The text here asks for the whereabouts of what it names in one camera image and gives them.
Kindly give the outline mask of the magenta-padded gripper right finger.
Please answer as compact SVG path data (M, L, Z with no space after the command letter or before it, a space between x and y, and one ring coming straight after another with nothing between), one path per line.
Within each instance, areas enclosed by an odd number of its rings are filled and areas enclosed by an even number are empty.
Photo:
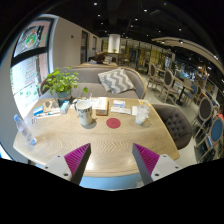
M181 167L167 154L158 155L136 143L133 144L132 154L144 185L181 170Z

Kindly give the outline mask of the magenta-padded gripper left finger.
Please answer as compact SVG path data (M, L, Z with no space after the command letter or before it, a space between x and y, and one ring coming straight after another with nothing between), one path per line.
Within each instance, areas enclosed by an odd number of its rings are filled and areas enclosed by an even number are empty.
M91 144L87 143L66 155L54 156L43 170L79 185L90 155Z

